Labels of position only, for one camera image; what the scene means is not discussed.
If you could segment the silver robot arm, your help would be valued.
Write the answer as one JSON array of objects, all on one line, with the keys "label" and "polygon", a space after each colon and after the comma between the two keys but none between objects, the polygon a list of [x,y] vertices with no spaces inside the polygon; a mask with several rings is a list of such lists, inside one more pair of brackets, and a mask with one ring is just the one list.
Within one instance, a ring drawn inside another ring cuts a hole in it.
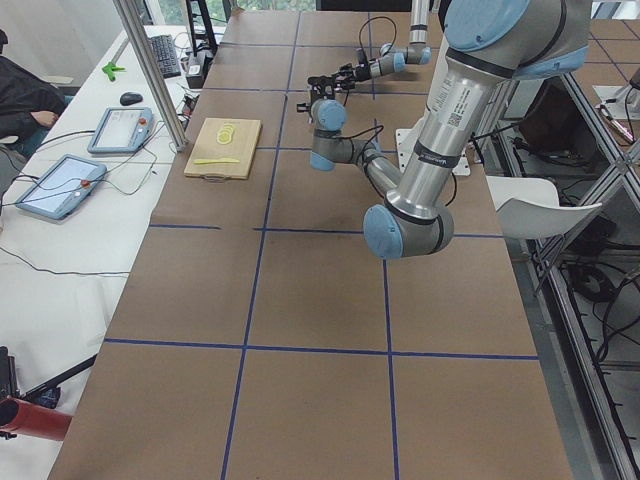
[{"label": "silver robot arm", "polygon": [[338,163],[354,164],[382,196],[382,204],[367,210],[363,230],[369,249],[386,260],[428,255],[450,242],[454,222],[439,196],[496,86],[565,74],[587,57],[588,1],[450,2],[441,21],[446,53],[437,61],[446,74],[414,126],[408,164],[399,170],[374,141],[343,134],[347,114],[335,93],[427,63],[427,15],[425,2],[413,2],[406,48],[386,45],[378,59],[309,78],[310,100],[297,106],[314,125],[311,166],[330,171]]},{"label": "silver robot arm", "polygon": [[[356,50],[358,63],[356,66],[346,64],[339,68],[334,75],[334,88],[338,91],[349,91],[354,89],[359,82],[402,72],[408,64],[427,64],[431,59],[431,49],[427,46],[428,15],[427,1],[412,1],[409,43],[404,48],[394,46],[397,26],[390,17],[379,15],[368,19],[358,33],[359,48]],[[362,33],[369,23],[377,19],[390,21],[394,28],[394,36],[391,43],[381,46],[378,58],[368,58],[362,43]]]}]

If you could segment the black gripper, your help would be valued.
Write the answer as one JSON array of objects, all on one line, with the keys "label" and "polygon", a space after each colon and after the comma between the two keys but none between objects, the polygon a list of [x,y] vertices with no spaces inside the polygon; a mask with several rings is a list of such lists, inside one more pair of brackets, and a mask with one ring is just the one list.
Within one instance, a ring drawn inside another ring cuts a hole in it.
[{"label": "black gripper", "polygon": [[296,104],[297,113],[310,113],[311,107],[319,100],[334,100],[335,89],[339,86],[338,75],[320,75],[307,78],[309,100]]},{"label": "black gripper", "polygon": [[358,83],[367,82],[372,78],[371,69],[368,64],[351,63],[342,65],[335,74],[336,90],[353,90]]}]

